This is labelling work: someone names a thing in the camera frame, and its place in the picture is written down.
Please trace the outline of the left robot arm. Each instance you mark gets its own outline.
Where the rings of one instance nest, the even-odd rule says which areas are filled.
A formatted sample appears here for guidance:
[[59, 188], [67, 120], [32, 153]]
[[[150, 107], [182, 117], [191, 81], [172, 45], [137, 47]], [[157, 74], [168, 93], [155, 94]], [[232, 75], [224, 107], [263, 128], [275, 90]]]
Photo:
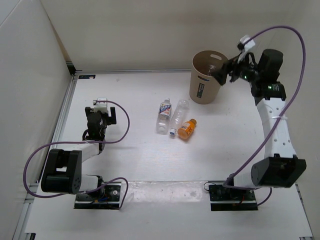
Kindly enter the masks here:
[[103, 178], [82, 174], [82, 163], [102, 153], [105, 148], [106, 129], [117, 123], [116, 109], [106, 106], [86, 107], [87, 129], [82, 142], [66, 149], [49, 151], [42, 175], [41, 190], [46, 193], [71, 194], [87, 192], [94, 200], [105, 195]]

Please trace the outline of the white labelled clear bottle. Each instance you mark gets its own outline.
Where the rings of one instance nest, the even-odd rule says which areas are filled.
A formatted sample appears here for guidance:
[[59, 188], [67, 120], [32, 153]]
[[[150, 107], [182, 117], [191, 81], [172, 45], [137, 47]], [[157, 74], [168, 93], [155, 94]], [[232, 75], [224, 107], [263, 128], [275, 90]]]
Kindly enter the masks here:
[[171, 120], [172, 104], [169, 98], [165, 99], [159, 106], [157, 122], [156, 122], [156, 132], [158, 134], [166, 134], [169, 129], [169, 124]]

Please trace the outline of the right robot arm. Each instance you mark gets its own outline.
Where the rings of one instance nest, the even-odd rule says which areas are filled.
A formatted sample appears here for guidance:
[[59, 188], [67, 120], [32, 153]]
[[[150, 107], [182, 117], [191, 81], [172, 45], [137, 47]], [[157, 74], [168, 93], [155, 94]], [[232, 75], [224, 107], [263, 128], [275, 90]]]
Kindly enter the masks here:
[[260, 60], [252, 52], [226, 60], [210, 74], [220, 84], [227, 76], [231, 82], [243, 79], [250, 85], [258, 110], [264, 140], [253, 155], [222, 184], [230, 200], [238, 199], [243, 190], [290, 188], [306, 170], [306, 160], [299, 158], [292, 145], [287, 117], [289, 107], [285, 87], [278, 81], [283, 53], [265, 49]]

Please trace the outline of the blue labelled plastic bottle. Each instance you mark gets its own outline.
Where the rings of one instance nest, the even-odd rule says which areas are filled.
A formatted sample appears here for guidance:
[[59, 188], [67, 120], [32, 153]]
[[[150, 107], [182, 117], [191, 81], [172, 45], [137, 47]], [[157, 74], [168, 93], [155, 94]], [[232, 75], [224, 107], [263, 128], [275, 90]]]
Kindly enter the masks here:
[[207, 69], [207, 76], [215, 77], [220, 72], [220, 67], [217, 65], [210, 64]]

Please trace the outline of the clear unlabelled plastic bottle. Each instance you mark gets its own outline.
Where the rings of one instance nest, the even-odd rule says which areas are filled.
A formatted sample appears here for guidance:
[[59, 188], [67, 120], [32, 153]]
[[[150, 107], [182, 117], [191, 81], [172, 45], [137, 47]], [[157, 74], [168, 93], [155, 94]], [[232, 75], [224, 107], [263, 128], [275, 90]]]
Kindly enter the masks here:
[[189, 102], [184, 99], [179, 100], [169, 124], [169, 135], [171, 137], [176, 136], [178, 129], [183, 124], [183, 121], [187, 115], [188, 110], [189, 110]]

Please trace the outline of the orange plastic bottle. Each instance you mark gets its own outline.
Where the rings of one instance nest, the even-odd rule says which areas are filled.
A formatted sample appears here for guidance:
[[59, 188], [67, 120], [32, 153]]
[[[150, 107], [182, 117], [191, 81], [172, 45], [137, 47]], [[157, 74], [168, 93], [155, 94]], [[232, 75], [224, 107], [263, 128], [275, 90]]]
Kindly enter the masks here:
[[197, 125], [197, 121], [195, 119], [190, 119], [189, 121], [184, 122], [181, 127], [177, 130], [178, 137], [187, 140], [192, 133], [194, 132]]

